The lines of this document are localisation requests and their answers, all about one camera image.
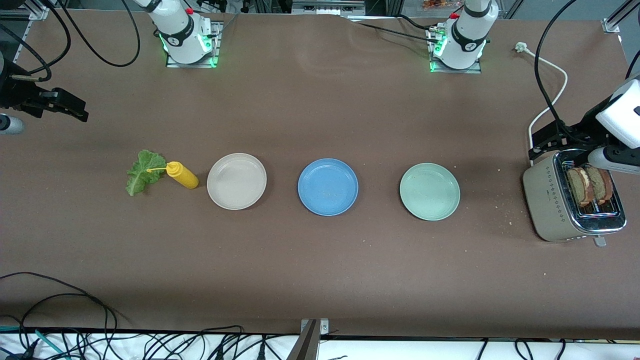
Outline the light brown bread slice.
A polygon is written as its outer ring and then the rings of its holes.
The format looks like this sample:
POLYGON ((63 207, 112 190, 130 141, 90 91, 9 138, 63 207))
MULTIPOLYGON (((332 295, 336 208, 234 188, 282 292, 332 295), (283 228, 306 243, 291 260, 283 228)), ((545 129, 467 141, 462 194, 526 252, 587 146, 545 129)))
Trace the light brown bread slice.
POLYGON ((566 171, 574 201, 578 207, 587 207, 594 200, 594 187, 587 171, 582 168, 570 168, 566 171))

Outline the dark crust bread slice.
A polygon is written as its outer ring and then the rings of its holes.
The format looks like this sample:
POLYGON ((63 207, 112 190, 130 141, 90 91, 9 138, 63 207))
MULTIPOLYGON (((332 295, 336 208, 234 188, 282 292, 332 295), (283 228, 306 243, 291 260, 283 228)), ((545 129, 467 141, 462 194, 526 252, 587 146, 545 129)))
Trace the dark crust bread slice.
POLYGON ((614 182, 608 170, 594 166, 585 169, 590 178, 595 200, 598 205, 603 205, 613 197, 614 182))

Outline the green lettuce leaf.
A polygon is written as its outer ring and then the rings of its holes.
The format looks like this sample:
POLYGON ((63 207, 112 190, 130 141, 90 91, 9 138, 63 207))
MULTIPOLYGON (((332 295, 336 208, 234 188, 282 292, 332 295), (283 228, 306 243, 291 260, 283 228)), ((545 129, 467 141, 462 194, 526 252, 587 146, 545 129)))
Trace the green lettuce leaf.
POLYGON ((167 161, 164 156, 150 150, 140 150, 137 161, 126 171, 126 193, 135 196, 142 193, 148 185, 157 183, 166 171, 167 161))

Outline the yellow mustard squeeze bottle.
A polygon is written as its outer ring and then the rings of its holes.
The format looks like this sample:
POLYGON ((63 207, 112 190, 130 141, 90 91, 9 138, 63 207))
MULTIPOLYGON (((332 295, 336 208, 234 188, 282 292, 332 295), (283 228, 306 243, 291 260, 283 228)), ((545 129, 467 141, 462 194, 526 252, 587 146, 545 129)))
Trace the yellow mustard squeeze bottle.
POLYGON ((186 189, 196 189, 200 184, 199 178, 178 161, 167 162, 165 167, 146 169, 147 173, 157 173, 158 171, 165 171, 170 178, 181 184, 186 189))

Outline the green round plate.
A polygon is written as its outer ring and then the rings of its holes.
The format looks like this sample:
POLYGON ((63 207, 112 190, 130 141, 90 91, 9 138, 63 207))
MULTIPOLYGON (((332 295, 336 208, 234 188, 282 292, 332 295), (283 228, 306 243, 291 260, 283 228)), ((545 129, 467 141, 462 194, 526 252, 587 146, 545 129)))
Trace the green round plate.
POLYGON ((454 214, 461 201, 455 176, 433 162, 416 164, 403 174, 398 186, 403 206, 423 221, 441 221, 454 214))

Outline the beige round plate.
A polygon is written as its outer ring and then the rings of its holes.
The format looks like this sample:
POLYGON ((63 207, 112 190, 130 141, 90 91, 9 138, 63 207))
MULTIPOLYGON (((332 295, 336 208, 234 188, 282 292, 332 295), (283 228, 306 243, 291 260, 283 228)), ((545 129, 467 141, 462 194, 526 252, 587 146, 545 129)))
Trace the beige round plate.
POLYGON ((257 203, 267 184, 266 168, 258 158, 249 153, 230 153, 211 167, 206 191, 218 207, 238 211, 257 203))

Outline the blue round plate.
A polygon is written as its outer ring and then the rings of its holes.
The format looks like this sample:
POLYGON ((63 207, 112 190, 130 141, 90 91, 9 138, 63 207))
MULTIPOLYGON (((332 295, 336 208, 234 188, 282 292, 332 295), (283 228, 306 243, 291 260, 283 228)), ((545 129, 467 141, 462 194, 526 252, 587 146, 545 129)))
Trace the blue round plate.
POLYGON ((297 180, 298 197, 307 210, 323 217, 341 215, 354 205, 359 180, 346 162, 321 158, 308 164, 297 180))

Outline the beige chrome toaster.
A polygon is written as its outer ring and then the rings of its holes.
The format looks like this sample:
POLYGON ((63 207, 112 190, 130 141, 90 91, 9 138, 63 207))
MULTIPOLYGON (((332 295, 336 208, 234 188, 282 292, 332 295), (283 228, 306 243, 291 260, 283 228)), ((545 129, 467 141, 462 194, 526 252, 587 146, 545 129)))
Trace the beige chrome toaster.
POLYGON ((526 203, 535 232, 545 241, 560 243, 592 238, 599 248, 606 246, 605 236, 627 225, 626 213, 614 183, 612 198, 598 205, 595 200, 578 207, 567 170, 589 166, 563 166, 563 151, 538 162, 522 177, 526 203))

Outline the orange snack bag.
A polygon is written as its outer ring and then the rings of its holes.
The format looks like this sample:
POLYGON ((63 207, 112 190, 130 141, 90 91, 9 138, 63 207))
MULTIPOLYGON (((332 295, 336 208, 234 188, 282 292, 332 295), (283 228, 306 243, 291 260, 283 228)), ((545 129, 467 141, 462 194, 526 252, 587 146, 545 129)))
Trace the orange snack bag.
POLYGON ((461 6, 464 6, 466 0, 423 0, 423 11, 449 11, 453 12, 461 6))

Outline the grey power strip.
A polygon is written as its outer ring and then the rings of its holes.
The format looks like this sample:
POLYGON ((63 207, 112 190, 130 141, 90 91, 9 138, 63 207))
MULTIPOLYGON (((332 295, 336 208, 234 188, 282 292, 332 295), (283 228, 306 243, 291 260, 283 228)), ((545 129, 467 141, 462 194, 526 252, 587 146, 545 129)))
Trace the grey power strip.
POLYGON ((365 0, 292 0, 293 15, 365 16, 365 0))

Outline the aluminium frame profile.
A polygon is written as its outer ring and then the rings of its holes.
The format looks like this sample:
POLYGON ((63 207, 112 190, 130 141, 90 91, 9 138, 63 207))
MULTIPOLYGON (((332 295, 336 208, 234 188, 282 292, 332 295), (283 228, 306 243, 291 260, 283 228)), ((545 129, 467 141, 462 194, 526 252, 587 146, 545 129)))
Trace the aluminium frame profile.
POLYGON ((623 0, 608 18, 604 18, 601 21, 603 31, 606 34, 619 33, 619 27, 623 20, 628 18, 638 8, 640 8, 640 0, 623 0))
POLYGON ((48 11, 41 0, 0 0, 0 20, 40 21, 48 11))

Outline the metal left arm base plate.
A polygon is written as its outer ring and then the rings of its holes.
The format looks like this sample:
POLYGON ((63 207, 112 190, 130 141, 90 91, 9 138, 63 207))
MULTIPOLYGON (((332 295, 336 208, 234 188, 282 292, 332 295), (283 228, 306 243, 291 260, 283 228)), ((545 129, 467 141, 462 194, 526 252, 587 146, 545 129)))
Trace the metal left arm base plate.
POLYGON ((460 36, 455 27, 432 26, 425 30, 430 55, 432 73, 480 74, 480 57, 487 44, 487 38, 471 41, 460 36))

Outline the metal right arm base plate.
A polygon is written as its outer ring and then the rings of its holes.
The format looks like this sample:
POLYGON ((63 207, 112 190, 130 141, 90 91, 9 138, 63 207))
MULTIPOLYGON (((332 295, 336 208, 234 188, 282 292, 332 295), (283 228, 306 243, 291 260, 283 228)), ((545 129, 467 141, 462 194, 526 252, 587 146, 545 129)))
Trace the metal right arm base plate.
POLYGON ((167 68, 213 69, 218 65, 224 23, 209 18, 190 18, 181 33, 160 34, 167 54, 167 68))

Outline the grey metal edge bracket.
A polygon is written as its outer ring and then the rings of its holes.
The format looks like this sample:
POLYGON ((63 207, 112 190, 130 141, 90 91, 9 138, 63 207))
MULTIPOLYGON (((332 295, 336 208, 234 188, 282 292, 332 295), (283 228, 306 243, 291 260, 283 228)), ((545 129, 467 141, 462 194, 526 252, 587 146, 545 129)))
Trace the grey metal edge bracket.
POLYGON ((317 360, 322 335, 330 330, 329 319, 302 319, 301 333, 286 360, 317 360))

